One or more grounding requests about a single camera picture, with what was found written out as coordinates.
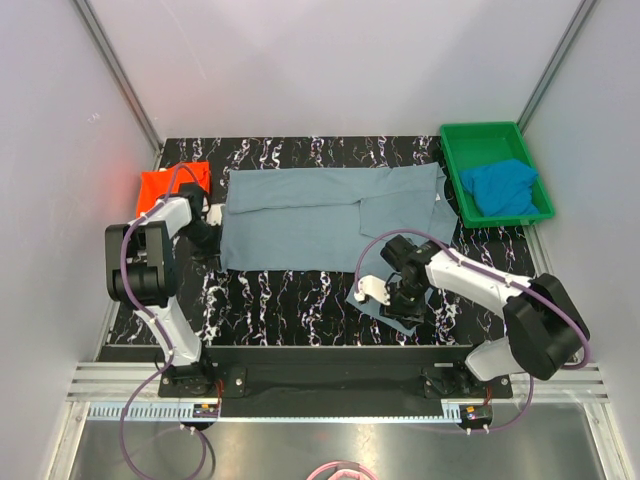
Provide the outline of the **grey-blue t shirt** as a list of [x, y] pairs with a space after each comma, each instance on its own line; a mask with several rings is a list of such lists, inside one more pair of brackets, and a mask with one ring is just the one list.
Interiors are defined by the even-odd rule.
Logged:
[[403, 230], [448, 244], [458, 215], [436, 163], [408, 167], [234, 171], [222, 217], [221, 265], [387, 278], [374, 238]]

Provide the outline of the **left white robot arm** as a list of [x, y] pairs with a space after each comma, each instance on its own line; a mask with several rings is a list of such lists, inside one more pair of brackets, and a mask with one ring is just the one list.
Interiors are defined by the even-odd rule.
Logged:
[[208, 194], [197, 183], [179, 186], [150, 211], [105, 230], [106, 285], [112, 300], [144, 321], [164, 355], [158, 368], [165, 396], [203, 396], [216, 390], [216, 368], [177, 299], [173, 241], [220, 264], [222, 227], [206, 221]]

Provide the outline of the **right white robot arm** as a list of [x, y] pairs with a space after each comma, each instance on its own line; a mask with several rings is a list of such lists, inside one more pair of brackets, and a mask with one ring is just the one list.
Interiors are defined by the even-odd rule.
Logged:
[[491, 380], [527, 373], [548, 380], [578, 353], [590, 357], [590, 332], [558, 278], [510, 276], [437, 244], [419, 246], [402, 235], [389, 240], [381, 257], [399, 276], [384, 284], [381, 314], [406, 326], [419, 323], [429, 289], [464, 297], [504, 320], [506, 333], [485, 341], [454, 371], [454, 384], [476, 396]]

